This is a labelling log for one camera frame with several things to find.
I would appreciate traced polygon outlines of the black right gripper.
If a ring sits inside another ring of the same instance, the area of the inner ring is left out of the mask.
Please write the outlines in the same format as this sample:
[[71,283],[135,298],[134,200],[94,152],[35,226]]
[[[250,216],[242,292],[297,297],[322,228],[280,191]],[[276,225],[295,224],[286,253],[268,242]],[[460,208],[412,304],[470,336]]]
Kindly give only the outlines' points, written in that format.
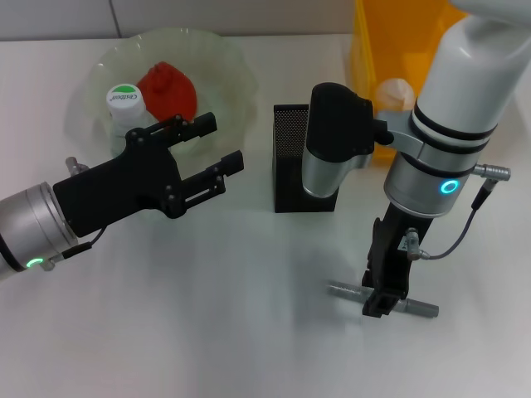
[[364,316],[388,315],[407,296],[412,261],[407,251],[402,250],[402,239],[408,229],[414,228],[422,242],[432,221],[432,218],[412,216],[392,203],[385,216],[375,220],[368,268],[363,278],[363,284],[373,290],[364,302]]

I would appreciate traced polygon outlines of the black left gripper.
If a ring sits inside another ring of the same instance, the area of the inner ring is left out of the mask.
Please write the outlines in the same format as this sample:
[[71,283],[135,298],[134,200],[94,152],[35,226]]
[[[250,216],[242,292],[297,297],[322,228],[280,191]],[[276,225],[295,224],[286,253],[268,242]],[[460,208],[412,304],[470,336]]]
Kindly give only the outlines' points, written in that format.
[[53,186],[67,224],[84,237],[142,210],[176,219],[188,209],[226,191],[225,177],[244,169],[240,150],[184,180],[169,152],[174,145],[217,130],[212,112],[186,120],[172,118],[127,134],[124,151]]

